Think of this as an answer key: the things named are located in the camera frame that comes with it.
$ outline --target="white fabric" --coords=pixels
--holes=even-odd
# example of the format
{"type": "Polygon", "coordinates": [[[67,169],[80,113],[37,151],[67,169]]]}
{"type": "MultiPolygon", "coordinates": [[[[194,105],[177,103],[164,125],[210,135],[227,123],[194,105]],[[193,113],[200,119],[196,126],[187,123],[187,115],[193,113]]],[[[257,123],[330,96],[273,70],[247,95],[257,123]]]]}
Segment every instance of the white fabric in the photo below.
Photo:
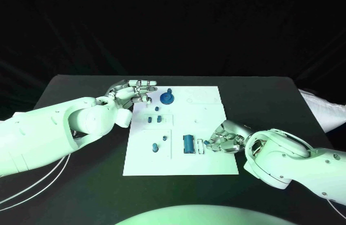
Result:
{"type": "Polygon", "coordinates": [[[330,103],[309,92],[298,90],[324,133],[346,123],[346,106],[330,103]]]}

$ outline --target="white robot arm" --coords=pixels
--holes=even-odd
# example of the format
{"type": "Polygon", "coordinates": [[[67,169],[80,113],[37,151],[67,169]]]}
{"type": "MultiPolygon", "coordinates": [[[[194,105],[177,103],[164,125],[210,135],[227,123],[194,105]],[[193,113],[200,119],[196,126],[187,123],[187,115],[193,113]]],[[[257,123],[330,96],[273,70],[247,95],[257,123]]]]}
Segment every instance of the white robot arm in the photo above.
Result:
{"type": "Polygon", "coordinates": [[[0,124],[0,177],[38,168],[97,140],[113,124],[126,128],[132,103],[151,102],[155,81],[115,83],[105,95],[21,113],[0,124]]]}
{"type": "Polygon", "coordinates": [[[226,120],[206,148],[224,153],[245,151],[245,170],[268,185],[285,189],[291,180],[321,198],[346,205],[346,152],[312,148],[289,133],[250,128],[226,120]]]}

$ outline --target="black background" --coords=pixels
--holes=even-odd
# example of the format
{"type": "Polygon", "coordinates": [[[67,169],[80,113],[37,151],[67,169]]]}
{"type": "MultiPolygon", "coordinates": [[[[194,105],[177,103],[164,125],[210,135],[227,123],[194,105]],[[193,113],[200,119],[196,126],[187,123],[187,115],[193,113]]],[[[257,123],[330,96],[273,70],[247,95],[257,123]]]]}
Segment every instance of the black background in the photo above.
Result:
{"type": "Polygon", "coordinates": [[[346,103],[344,0],[0,0],[0,119],[56,74],[286,76],[346,103]]]}
{"type": "MultiPolygon", "coordinates": [[[[113,81],[129,78],[141,76],[59,75],[51,79],[34,108],[80,97],[97,97],[113,81]]],[[[227,119],[255,130],[282,129],[315,148],[331,148],[288,78],[145,76],[144,79],[157,81],[162,86],[217,86],[227,119]]],[[[128,128],[115,125],[106,136],[70,154],[66,169],[51,186],[24,204],[2,211],[1,221],[34,225],[112,225],[152,209],[208,204],[250,209],[299,225],[343,223],[327,201],[301,184],[292,181],[281,190],[245,171],[243,152],[234,155],[239,175],[122,176],[128,131],[128,128]]],[[[7,197],[34,183],[54,164],[2,177],[0,196],[7,197]]],[[[11,205],[31,196],[54,175],[5,204],[11,205]]],[[[335,207],[346,212],[343,205],[335,204],[335,207]]]]}

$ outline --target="small blue piece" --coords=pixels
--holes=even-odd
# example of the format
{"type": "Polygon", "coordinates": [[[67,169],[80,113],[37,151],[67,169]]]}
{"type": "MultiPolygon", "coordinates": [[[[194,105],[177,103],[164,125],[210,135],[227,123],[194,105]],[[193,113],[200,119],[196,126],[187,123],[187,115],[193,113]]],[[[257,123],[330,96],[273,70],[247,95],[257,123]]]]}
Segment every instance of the small blue piece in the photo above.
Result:
{"type": "Polygon", "coordinates": [[[165,105],[171,104],[174,101],[174,96],[171,94],[171,89],[168,88],[167,89],[167,92],[164,92],[161,95],[159,95],[159,102],[165,105]]]}
{"type": "Polygon", "coordinates": [[[157,147],[157,144],[154,143],[152,144],[152,152],[157,153],[157,151],[158,151],[158,147],[157,147]]]}
{"type": "Polygon", "coordinates": [[[193,154],[194,153],[194,146],[193,146],[193,136],[184,135],[183,138],[183,153],[193,154]]]}

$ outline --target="robotic hand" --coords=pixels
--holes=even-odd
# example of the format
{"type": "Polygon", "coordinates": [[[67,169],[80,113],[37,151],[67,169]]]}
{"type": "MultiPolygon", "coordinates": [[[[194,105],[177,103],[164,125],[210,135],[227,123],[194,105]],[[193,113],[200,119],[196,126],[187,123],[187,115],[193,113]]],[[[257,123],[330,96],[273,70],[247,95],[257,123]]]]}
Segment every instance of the robotic hand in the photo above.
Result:
{"type": "Polygon", "coordinates": [[[255,132],[229,120],[203,143],[214,152],[245,151],[245,170],[272,187],[285,189],[295,180],[317,196],[346,205],[346,152],[312,148],[281,130],[255,132]]]}
{"type": "Polygon", "coordinates": [[[134,103],[151,103],[155,81],[119,81],[105,95],[21,113],[0,124],[0,177],[38,168],[97,140],[113,124],[126,128],[134,103]]]}

